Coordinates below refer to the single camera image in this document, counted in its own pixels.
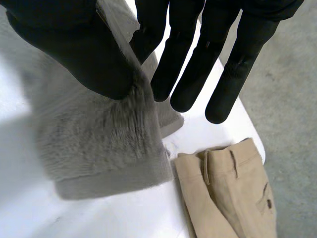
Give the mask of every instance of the folded pants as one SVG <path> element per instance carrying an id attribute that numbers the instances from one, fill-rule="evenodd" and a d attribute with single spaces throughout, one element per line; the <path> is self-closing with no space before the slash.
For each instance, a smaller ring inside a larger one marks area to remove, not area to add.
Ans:
<path id="1" fill-rule="evenodd" d="M 272 190 L 252 139 L 175 160 L 197 238 L 276 238 Z"/>

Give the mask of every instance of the belt loop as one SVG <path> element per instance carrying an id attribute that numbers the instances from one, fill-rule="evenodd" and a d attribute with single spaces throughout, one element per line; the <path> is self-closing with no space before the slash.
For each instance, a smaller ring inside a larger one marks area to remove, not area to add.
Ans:
<path id="1" fill-rule="evenodd" d="M 205 151 L 203 170 L 204 170 L 203 173 L 204 173 L 205 183 L 209 185 L 210 181 L 209 181 L 209 175 L 208 175 L 208 150 Z"/>
<path id="2" fill-rule="evenodd" d="M 234 168 L 234 171 L 236 172 L 236 179 L 238 179 L 239 173 L 238 173 L 237 161 L 236 161 L 236 158 L 234 157 L 233 151 L 232 150 L 229 150 L 229 151 L 230 151 L 230 155 L 231 155 L 231 158 L 233 161 L 233 168 Z"/>

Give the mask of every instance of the white surface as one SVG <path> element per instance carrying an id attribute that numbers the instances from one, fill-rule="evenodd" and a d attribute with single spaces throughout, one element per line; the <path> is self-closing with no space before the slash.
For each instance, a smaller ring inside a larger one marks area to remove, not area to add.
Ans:
<path id="1" fill-rule="evenodd" d="M 253 137 L 264 158 L 261 140 L 240 100 L 221 125 L 212 125 L 204 117 L 206 103 L 222 70 L 217 61 L 208 85 L 193 109 L 184 115 L 185 125 L 165 138 L 164 143 L 174 154 L 193 153 Z M 60 200 L 37 160 L 31 111 L 21 96 L 18 75 L 3 63 L 0 85 L 0 238 L 188 237 L 179 187 L 174 181 L 107 198 Z"/>

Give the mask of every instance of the concrete floor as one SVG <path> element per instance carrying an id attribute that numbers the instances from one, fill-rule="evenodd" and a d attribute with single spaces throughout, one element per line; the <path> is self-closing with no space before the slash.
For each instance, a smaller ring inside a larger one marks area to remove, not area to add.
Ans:
<path id="1" fill-rule="evenodd" d="M 226 62 L 238 20 L 222 52 Z M 266 150 L 279 238 L 317 237 L 317 1 L 263 47 L 240 94 Z"/>

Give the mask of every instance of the fluffy gray towel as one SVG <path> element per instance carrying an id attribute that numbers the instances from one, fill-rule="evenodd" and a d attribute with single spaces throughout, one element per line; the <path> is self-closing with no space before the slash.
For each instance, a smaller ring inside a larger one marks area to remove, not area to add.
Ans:
<path id="1" fill-rule="evenodd" d="M 140 70 L 127 44 L 138 24 L 125 1 L 100 6 L 135 65 L 133 90 L 120 102 L 86 89 L 60 64 L 20 39 L 4 9 L 0 12 L 1 55 L 21 73 L 38 126 L 41 162 L 65 199 L 107 196 L 171 180 L 161 138 L 183 124 L 168 101 L 153 101 L 148 78 L 157 62 L 151 56 Z"/>

